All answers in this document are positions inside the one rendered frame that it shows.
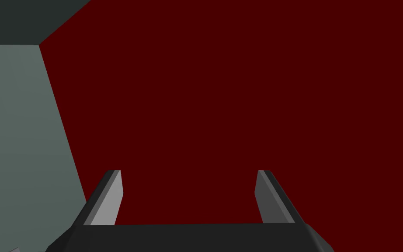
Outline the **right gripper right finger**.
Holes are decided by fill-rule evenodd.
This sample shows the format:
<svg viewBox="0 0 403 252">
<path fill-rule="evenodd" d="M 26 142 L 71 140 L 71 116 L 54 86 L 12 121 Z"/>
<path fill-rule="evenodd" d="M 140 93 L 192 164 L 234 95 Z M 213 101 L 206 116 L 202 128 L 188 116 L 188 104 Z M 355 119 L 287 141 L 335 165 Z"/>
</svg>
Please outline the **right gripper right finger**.
<svg viewBox="0 0 403 252">
<path fill-rule="evenodd" d="M 270 170 L 258 170 L 254 196 L 263 223 L 304 222 Z"/>
</svg>

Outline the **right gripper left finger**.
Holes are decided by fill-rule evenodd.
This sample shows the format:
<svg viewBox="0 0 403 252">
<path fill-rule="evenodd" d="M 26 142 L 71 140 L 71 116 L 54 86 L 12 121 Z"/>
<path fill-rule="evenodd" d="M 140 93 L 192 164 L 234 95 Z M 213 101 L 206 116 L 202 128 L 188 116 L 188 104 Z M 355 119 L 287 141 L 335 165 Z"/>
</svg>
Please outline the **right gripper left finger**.
<svg viewBox="0 0 403 252">
<path fill-rule="evenodd" d="M 122 198 L 121 170 L 108 170 L 78 214 L 74 225 L 114 225 Z"/>
</svg>

